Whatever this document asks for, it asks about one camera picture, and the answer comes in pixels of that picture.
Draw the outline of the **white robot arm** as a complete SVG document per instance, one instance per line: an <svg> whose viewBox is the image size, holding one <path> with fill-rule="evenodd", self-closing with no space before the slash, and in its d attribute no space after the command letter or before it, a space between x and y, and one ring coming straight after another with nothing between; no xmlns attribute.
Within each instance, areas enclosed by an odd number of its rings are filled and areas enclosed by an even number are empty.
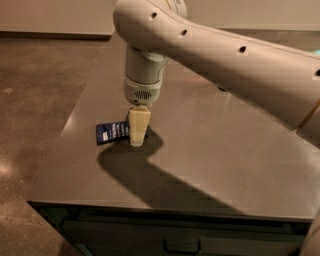
<svg viewBox="0 0 320 256"><path fill-rule="evenodd" d="M118 0L113 22L127 43L124 90L134 105L159 97L173 59L320 145L320 58L185 19L182 0Z"/></svg>

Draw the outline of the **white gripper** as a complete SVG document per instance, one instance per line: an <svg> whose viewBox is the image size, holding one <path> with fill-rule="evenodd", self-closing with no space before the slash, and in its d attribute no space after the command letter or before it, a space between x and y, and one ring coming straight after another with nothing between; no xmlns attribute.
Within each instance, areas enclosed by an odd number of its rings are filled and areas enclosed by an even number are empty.
<svg viewBox="0 0 320 256"><path fill-rule="evenodd" d="M135 106L129 110L130 145L143 145L151 112L146 106L155 103L160 95L163 73L169 58L127 46L125 59L124 93Z"/></svg>

